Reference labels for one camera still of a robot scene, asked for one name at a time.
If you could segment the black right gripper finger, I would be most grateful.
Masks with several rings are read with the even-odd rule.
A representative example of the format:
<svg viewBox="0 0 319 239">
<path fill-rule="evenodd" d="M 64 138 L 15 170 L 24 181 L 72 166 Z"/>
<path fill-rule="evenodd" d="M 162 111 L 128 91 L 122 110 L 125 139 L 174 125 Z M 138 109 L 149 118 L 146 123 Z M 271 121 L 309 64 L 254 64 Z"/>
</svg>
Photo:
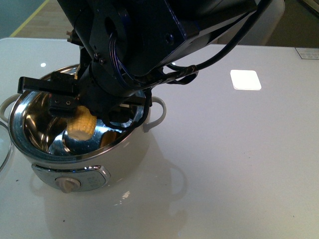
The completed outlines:
<svg viewBox="0 0 319 239">
<path fill-rule="evenodd" d="M 53 117 L 72 118 L 75 116 L 77 106 L 78 102 L 74 97 L 49 94 L 48 112 Z"/>
</svg>

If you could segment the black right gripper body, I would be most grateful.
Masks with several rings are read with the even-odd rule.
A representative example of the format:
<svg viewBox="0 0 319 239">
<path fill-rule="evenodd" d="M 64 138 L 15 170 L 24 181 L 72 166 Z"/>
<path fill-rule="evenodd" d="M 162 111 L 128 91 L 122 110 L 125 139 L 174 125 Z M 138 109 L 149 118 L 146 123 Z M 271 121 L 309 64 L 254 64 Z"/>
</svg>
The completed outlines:
<svg viewBox="0 0 319 239">
<path fill-rule="evenodd" d="M 42 92 L 74 97 L 106 126 L 134 129 L 147 118 L 152 104 L 152 80 L 135 76 L 115 62 L 108 73 L 96 62 L 80 64 L 77 77 L 54 71 L 48 80 L 20 77 L 18 93 Z"/>
</svg>

